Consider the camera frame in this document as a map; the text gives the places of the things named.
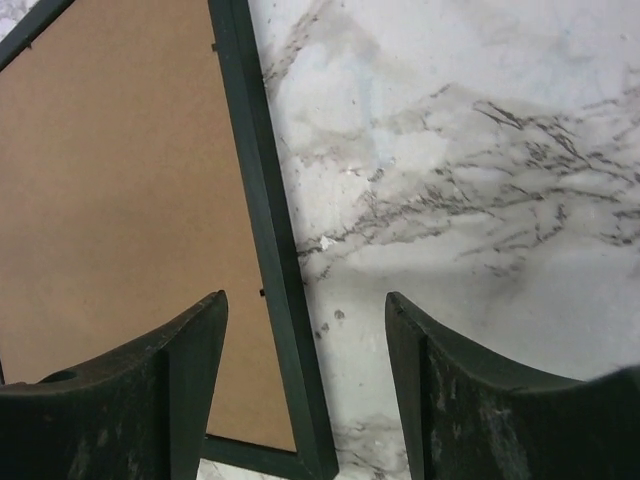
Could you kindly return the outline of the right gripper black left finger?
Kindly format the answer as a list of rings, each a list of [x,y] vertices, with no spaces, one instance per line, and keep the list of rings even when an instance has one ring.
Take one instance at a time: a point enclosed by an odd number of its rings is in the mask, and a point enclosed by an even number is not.
[[[227,319],[211,293],[98,357],[2,386],[2,478],[196,478]]]

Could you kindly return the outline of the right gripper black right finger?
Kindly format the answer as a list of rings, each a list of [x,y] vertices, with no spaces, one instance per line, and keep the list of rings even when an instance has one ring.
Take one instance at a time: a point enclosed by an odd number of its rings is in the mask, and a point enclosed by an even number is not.
[[[404,295],[385,328],[414,479],[635,479],[639,370],[579,381],[508,359]]]

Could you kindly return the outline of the black picture frame brown backing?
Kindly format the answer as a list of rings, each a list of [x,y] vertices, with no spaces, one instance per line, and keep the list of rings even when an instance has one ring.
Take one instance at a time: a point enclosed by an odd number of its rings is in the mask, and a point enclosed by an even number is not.
[[[1,371],[36,382],[212,291],[206,459],[339,470],[250,9],[39,1],[1,43]]]

